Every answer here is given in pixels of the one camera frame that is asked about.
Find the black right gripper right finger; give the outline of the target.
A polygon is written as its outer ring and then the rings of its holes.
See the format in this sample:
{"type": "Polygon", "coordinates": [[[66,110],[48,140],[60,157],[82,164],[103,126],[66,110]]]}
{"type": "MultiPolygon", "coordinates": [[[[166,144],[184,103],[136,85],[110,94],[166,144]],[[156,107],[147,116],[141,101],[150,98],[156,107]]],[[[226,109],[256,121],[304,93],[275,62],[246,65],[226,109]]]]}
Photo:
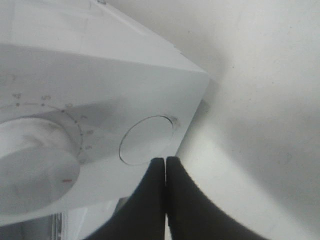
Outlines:
{"type": "Polygon", "coordinates": [[[263,240],[212,203],[178,157],[166,160],[168,225],[173,240],[263,240]]]}

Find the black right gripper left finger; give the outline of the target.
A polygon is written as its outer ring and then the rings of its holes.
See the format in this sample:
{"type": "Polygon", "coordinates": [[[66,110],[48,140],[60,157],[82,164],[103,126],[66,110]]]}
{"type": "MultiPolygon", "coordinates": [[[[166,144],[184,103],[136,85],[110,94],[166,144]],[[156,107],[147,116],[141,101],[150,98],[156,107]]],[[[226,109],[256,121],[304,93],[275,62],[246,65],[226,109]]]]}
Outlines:
{"type": "Polygon", "coordinates": [[[90,240],[163,240],[166,223],[165,161],[151,161],[142,181],[124,206],[90,240]]]}

